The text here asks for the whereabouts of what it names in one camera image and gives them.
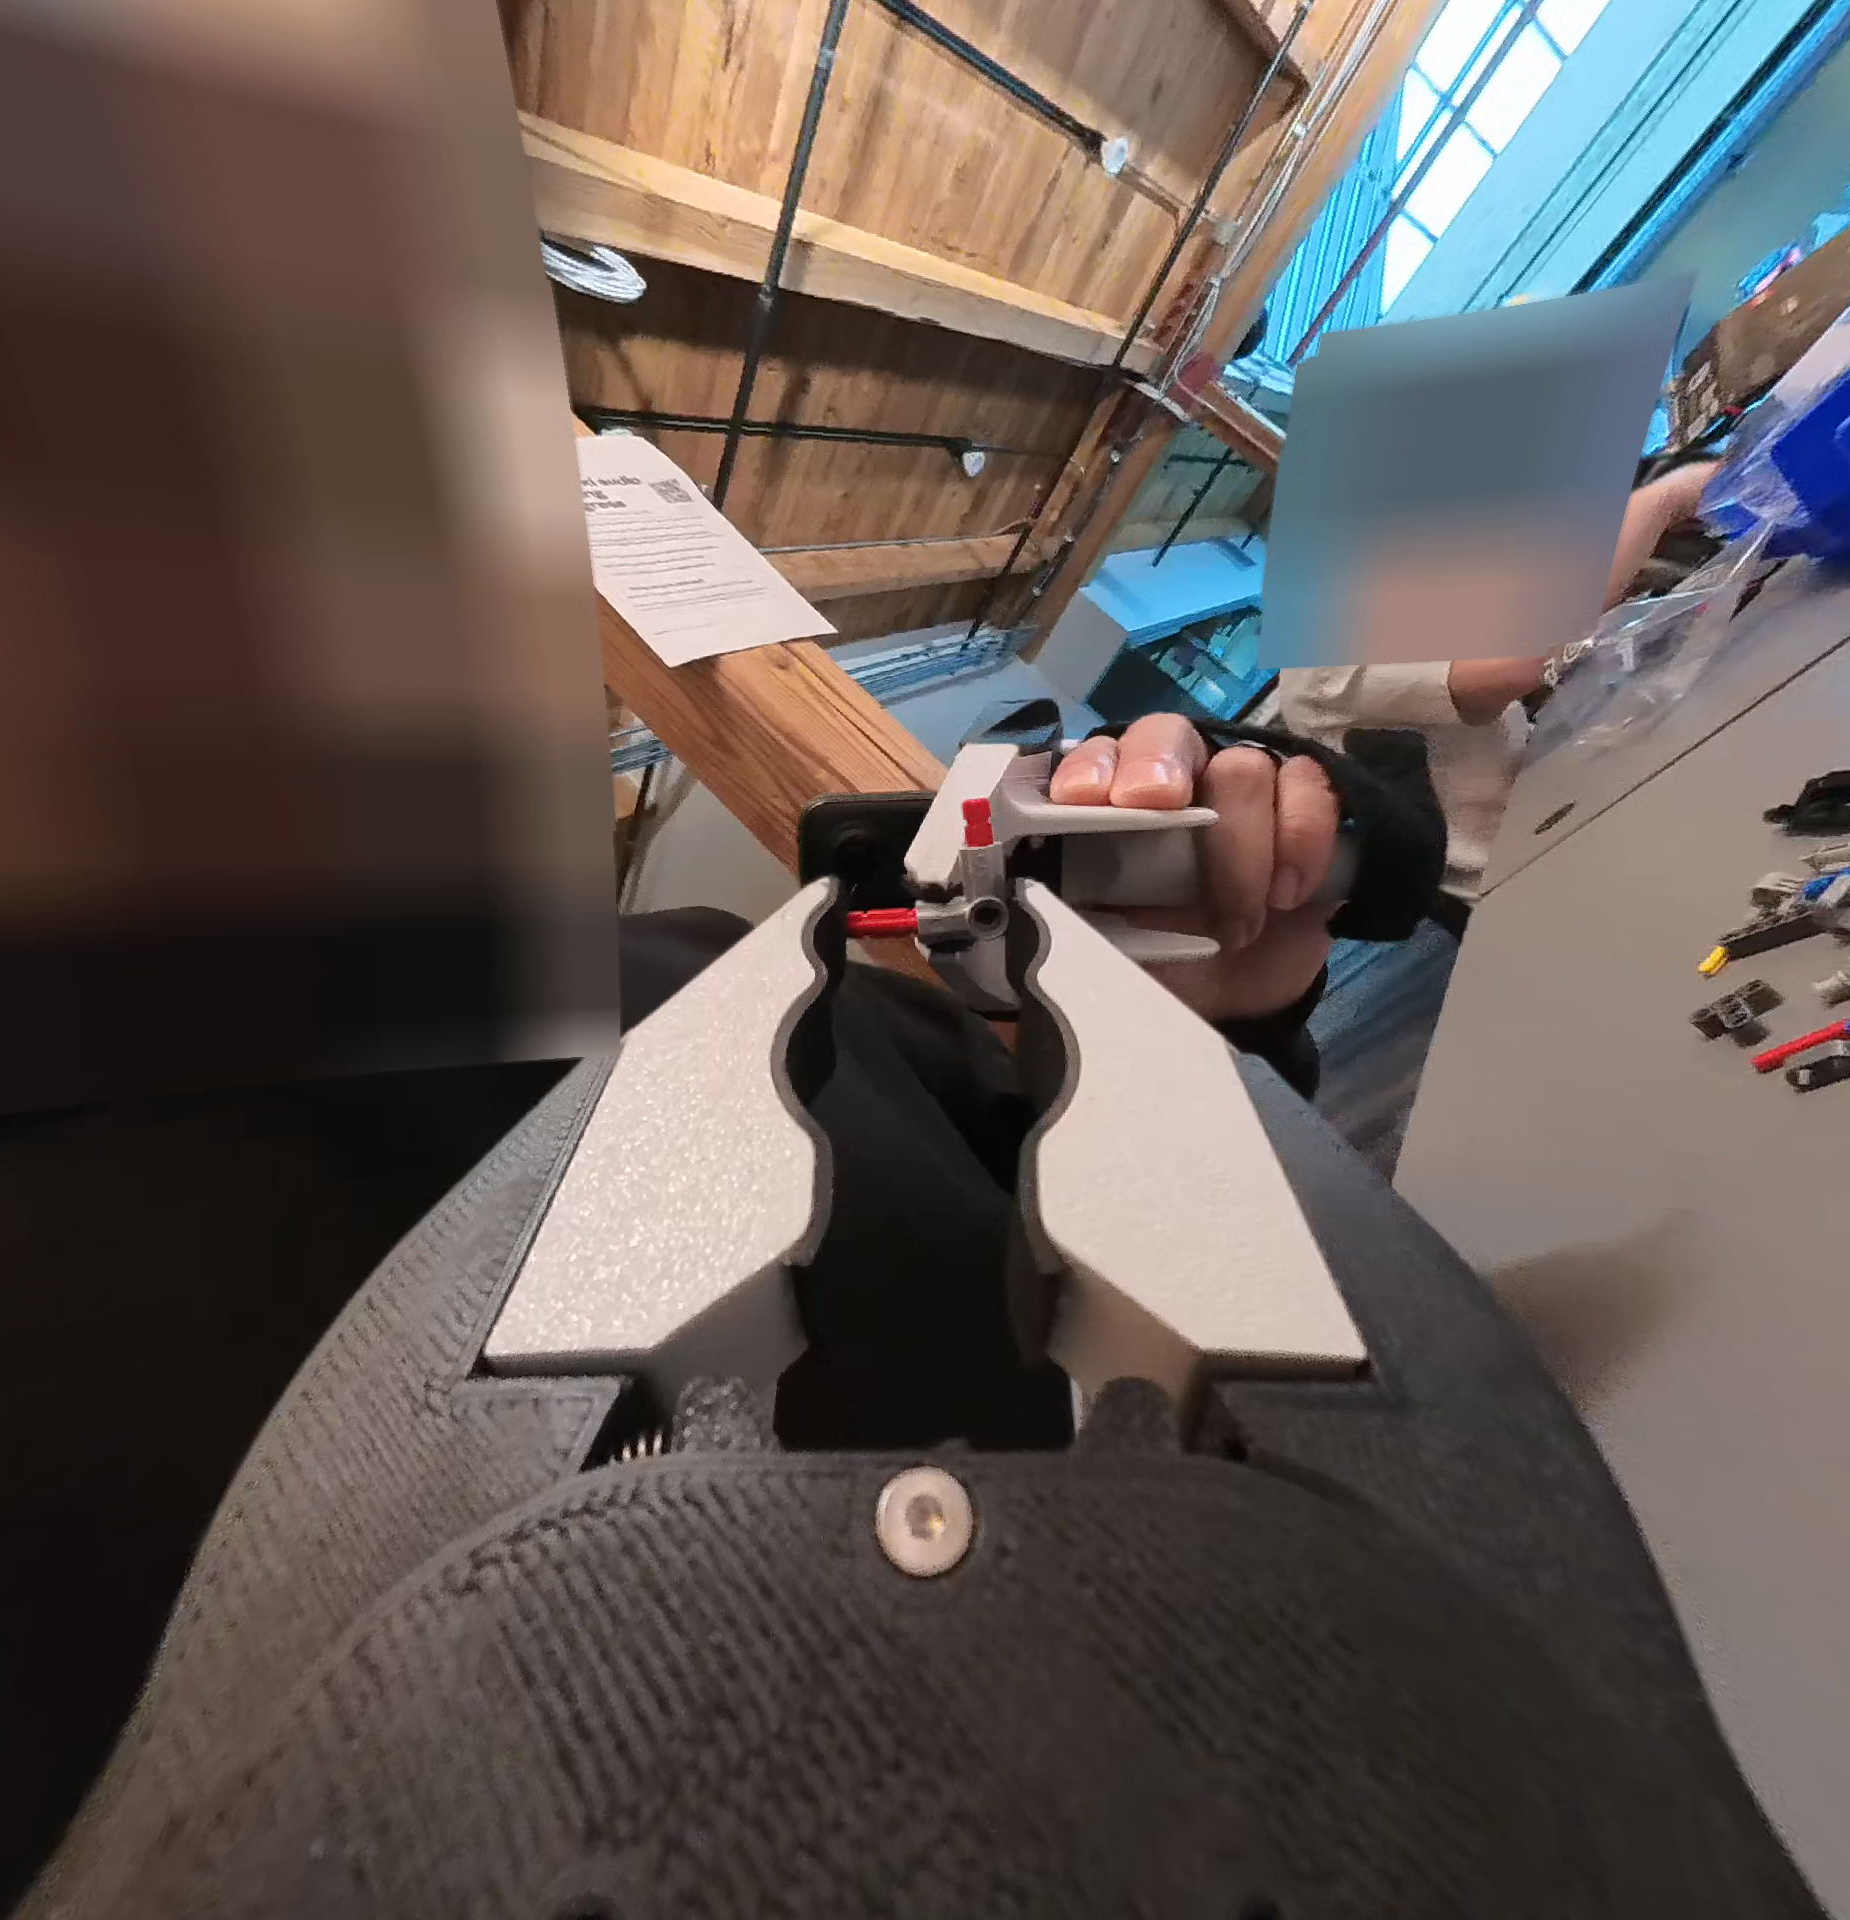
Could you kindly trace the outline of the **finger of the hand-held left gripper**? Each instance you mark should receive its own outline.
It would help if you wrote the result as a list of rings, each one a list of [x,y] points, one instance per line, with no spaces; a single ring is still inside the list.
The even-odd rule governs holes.
[[[960,850],[960,800],[989,797],[998,841],[1008,853],[1008,870],[1040,876],[1051,887],[1058,877],[1056,832],[1122,832],[1122,830],[1206,830],[1217,814],[1202,806],[1126,807],[1112,804],[1056,804],[1051,771],[1056,754],[1020,751],[1013,742],[973,742],[960,748],[948,767],[948,778],[905,857],[905,882],[942,877],[954,851]]]
[[[1013,899],[948,902],[948,988],[971,1010],[1017,1010],[1020,990],[1008,973],[1008,929]],[[1135,924],[1127,913],[1097,905],[1078,907],[1111,947],[1131,961],[1156,969],[1192,964],[1217,955],[1206,936]]]

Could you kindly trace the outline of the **pile of loose lego pieces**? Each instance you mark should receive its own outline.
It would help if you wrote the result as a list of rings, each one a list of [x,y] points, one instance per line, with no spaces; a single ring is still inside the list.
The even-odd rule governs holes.
[[[1805,778],[1761,820],[1800,850],[1754,880],[1738,923],[1698,961],[1709,988],[1690,1025],[1703,1041],[1738,1045],[1758,1077],[1796,1093],[1850,1088],[1850,767]],[[1812,942],[1836,949],[1832,969],[1805,986],[1816,1025],[1775,1038],[1784,990],[1750,966]]]

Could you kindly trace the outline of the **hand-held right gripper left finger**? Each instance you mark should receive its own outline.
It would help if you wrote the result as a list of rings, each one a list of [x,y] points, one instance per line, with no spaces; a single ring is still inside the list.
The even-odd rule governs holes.
[[[796,1269],[832,1156],[793,1075],[841,961],[841,888],[807,884],[622,1043],[485,1335],[504,1377],[690,1381],[774,1401],[808,1339]]]

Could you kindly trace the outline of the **blue plastic bin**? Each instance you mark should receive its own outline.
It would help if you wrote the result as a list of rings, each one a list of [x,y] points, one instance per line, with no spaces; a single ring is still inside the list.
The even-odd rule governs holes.
[[[1743,423],[1700,515],[1773,556],[1850,559],[1850,319],[1832,324]]]

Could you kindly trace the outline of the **clear plastic bag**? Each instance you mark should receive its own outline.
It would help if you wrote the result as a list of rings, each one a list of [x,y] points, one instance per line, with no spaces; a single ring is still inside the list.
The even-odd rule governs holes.
[[[1781,566],[1779,526],[1754,517],[1678,588],[1624,603],[1560,669],[1528,738],[1528,762],[1608,753],[1656,731],[1724,655],[1731,623]]]

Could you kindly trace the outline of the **person's left hand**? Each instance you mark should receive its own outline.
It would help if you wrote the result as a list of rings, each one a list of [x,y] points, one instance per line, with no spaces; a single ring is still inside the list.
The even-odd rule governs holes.
[[[1213,945],[1200,960],[1155,969],[1206,1023],[1301,1010],[1326,969],[1335,905],[1322,887],[1339,843],[1339,797],[1315,762],[1257,745],[1216,751],[1187,717],[1162,710],[1118,738],[1072,745],[1053,766],[1048,795],[1063,807],[1212,812],[1187,832],[1183,853],[1122,871],[1098,907]]]

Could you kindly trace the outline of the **another person's forearm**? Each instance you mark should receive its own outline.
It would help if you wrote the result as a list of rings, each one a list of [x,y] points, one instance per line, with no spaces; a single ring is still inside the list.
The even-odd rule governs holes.
[[[1721,458],[1684,459],[1636,487],[1624,508],[1604,609],[1616,608],[1667,533],[1695,520],[1705,487]]]

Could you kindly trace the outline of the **grey metal duct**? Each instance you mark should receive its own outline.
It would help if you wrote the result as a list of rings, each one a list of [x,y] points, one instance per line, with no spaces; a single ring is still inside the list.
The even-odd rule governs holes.
[[[1268,699],[1260,657],[1263,543],[1212,538],[1112,554],[1021,657],[1071,707],[1237,720]]]

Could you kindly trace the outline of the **grey lego connector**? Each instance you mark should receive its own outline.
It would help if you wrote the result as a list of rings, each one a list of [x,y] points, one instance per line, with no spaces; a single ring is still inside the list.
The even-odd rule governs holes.
[[[918,882],[915,937],[928,951],[998,942],[1008,934],[1011,877],[1002,846],[960,848],[949,871]]]

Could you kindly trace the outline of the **white printed paper notice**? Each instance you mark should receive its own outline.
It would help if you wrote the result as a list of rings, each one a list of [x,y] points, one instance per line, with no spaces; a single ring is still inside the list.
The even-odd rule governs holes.
[[[658,447],[581,433],[576,470],[593,584],[662,664],[836,636]]]

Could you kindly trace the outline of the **black rounded plate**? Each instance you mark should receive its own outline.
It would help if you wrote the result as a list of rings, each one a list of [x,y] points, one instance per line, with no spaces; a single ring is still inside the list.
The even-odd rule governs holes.
[[[905,857],[933,797],[929,790],[814,797],[796,824],[796,876],[904,892]]]

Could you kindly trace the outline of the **wooden post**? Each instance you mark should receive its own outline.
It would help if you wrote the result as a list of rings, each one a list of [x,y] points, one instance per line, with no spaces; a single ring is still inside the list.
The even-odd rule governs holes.
[[[813,639],[666,664],[601,595],[595,608],[612,697],[787,874],[808,804],[945,778],[940,760]]]

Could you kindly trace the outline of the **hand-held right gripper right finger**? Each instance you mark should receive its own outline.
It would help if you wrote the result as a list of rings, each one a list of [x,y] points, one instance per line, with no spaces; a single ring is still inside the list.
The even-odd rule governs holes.
[[[1221,1381],[1362,1376],[1367,1343],[1232,1048],[1051,887],[1020,899],[1025,1038],[1058,1068],[1021,1220],[1082,1401],[1145,1381],[1187,1428]]]

